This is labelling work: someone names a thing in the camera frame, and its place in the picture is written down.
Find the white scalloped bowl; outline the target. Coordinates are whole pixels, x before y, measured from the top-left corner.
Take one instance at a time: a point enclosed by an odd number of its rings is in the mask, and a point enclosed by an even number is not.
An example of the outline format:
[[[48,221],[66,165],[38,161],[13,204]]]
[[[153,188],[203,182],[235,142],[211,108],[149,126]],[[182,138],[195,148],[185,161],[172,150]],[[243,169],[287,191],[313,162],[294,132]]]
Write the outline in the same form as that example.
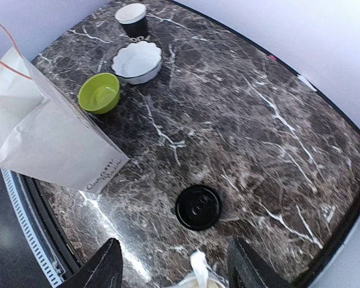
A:
[[[147,41],[121,48],[112,59],[115,75],[131,85],[144,84],[155,78],[163,64],[162,50]]]

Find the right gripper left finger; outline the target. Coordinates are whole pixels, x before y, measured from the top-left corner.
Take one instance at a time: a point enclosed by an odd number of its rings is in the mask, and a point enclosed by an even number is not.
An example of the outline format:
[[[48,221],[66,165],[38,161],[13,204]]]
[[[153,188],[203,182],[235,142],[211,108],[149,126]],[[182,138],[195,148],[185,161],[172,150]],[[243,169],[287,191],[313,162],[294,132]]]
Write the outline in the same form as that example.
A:
[[[123,258],[120,243],[109,238],[88,262],[58,288],[122,287]]]

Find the bundle of wrapped straws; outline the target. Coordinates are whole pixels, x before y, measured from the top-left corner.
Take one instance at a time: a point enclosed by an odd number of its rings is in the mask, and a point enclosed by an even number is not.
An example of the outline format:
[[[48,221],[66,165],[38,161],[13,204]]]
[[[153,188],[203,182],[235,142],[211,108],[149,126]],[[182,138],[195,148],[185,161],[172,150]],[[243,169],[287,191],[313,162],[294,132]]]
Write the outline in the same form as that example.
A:
[[[226,287],[218,277],[209,271],[204,252],[195,251],[190,256],[190,265],[192,272],[187,274],[183,280],[175,284],[177,288],[202,288],[202,287]]]

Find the stack of black lids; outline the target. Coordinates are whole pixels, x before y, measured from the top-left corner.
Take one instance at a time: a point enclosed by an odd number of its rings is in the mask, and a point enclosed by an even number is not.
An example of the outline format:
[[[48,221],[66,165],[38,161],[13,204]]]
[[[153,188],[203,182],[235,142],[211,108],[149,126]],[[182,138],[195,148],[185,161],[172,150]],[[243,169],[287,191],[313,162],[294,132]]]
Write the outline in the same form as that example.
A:
[[[175,202],[175,215],[185,228],[203,231],[215,225],[222,212],[219,194],[207,185],[182,190]]]

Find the green bowl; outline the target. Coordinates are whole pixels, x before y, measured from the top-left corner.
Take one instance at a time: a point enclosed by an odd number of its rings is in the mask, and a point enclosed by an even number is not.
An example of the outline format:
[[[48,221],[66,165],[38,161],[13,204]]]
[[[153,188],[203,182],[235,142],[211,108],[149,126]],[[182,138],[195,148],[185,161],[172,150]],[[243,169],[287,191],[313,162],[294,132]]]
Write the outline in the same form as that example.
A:
[[[79,106],[86,112],[102,115],[113,110],[120,100],[120,83],[111,73],[100,73],[89,78],[80,88]]]

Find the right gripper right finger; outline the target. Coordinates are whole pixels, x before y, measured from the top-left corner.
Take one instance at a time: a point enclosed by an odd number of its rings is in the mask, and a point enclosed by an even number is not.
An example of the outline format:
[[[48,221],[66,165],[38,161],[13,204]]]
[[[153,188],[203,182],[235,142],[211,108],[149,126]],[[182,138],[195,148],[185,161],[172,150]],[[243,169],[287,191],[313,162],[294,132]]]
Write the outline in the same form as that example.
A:
[[[229,287],[293,287],[237,236],[229,242],[227,270]]]

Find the stack of paper cups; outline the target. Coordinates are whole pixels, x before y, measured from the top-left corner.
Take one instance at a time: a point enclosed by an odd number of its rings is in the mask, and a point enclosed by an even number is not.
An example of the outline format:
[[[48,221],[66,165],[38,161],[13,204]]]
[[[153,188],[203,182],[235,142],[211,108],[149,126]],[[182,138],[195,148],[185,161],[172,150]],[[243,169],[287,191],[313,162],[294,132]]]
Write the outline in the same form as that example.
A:
[[[128,4],[115,13],[115,19],[134,43],[145,40],[148,33],[146,6],[141,3]]]

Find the black front rail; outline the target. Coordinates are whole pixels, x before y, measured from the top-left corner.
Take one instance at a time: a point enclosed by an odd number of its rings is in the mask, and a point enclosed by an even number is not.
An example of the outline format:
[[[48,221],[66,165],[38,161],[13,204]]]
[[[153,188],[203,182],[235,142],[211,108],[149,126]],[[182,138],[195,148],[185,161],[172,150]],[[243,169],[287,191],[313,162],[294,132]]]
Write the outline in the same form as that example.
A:
[[[28,176],[17,175],[22,197],[30,209],[36,233],[41,237],[44,250],[52,257],[64,280],[79,271],[83,262],[70,244],[40,183]]]

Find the kraft paper bag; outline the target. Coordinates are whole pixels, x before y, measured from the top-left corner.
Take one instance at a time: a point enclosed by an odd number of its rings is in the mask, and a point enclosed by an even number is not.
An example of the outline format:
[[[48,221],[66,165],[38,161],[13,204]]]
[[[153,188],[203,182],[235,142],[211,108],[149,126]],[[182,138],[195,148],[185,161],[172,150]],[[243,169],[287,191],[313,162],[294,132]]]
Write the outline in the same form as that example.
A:
[[[127,162],[15,44],[0,58],[0,167],[97,194]]]

